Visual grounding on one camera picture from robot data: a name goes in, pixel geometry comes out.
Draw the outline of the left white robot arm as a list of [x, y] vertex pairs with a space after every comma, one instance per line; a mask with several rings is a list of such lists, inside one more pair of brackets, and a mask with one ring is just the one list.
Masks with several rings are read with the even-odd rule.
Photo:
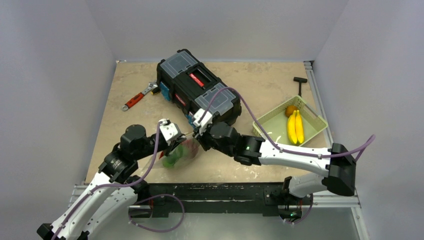
[[57, 220], [43, 223], [36, 233], [43, 240], [92, 240], [96, 231], [132, 203], [151, 199], [145, 178], [160, 151], [169, 153], [186, 136], [175, 123], [161, 119], [147, 136], [139, 124], [126, 128], [92, 181]]

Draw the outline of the red handled adjustable wrench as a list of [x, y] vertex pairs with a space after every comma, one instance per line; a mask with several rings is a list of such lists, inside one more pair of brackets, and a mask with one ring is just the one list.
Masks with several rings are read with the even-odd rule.
[[126, 112], [131, 109], [135, 104], [137, 104], [146, 94], [153, 91], [158, 87], [156, 82], [149, 82], [147, 87], [139, 92], [137, 95], [128, 100], [121, 108], [122, 111]]

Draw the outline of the light green plastic basket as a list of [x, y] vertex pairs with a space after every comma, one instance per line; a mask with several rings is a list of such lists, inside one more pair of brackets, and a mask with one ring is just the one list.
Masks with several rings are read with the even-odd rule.
[[288, 117], [285, 115], [286, 108], [296, 106], [300, 110], [303, 123], [305, 141], [302, 147], [324, 148], [331, 144], [325, 137], [328, 123], [324, 118], [302, 97], [296, 95], [279, 104], [257, 120], [271, 139], [278, 144], [292, 143], [287, 134]]

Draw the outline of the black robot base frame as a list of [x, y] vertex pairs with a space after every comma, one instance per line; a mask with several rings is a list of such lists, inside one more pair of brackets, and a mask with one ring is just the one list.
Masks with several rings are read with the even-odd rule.
[[133, 218], [167, 218], [170, 213], [259, 214], [298, 220], [302, 207], [313, 203], [289, 194], [282, 182], [150, 183], [128, 208]]

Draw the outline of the clear zip top bag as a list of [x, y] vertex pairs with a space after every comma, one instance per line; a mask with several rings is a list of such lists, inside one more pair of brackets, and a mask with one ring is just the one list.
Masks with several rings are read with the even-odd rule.
[[192, 164], [201, 153], [200, 143], [191, 135], [171, 150], [167, 155], [159, 151], [152, 169], [177, 170]]

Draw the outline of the brown kiwi fruit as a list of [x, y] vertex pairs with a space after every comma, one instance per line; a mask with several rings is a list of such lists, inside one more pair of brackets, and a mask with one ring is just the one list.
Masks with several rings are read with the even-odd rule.
[[289, 105], [286, 109], [285, 109], [285, 116], [287, 118], [289, 118], [294, 112], [296, 112], [298, 110], [298, 108], [295, 105]]

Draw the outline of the black plastic toolbox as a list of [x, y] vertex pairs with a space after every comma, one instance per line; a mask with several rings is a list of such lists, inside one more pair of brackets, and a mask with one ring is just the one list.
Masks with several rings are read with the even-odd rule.
[[[227, 85], [187, 49], [161, 60], [156, 67], [156, 84], [163, 97], [181, 109], [190, 125], [199, 109], [206, 109], [213, 96]], [[241, 100], [231, 90], [221, 91], [208, 111], [212, 122], [233, 125], [242, 113]]]

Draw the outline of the green bell pepper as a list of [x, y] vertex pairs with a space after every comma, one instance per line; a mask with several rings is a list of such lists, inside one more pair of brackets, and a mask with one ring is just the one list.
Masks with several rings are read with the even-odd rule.
[[181, 158], [185, 156], [186, 148], [181, 144], [172, 150], [168, 155], [161, 158], [162, 166], [172, 168]]

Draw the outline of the yellow banana bunch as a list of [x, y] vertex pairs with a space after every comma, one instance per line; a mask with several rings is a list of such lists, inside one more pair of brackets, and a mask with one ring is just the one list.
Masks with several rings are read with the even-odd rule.
[[305, 141], [304, 127], [299, 110], [295, 110], [287, 121], [287, 135], [290, 143], [301, 145]]

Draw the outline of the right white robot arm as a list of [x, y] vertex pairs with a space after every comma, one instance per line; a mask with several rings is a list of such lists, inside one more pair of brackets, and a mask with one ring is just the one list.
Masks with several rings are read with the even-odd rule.
[[225, 122], [195, 123], [193, 135], [204, 150], [217, 150], [245, 166], [277, 165], [307, 171], [285, 179], [280, 196], [288, 204], [325, 190], [345, 197], [355, 193], [356, 161], [342, 144], [333, 143], [331, 148], [278, 144], [240, 134]]

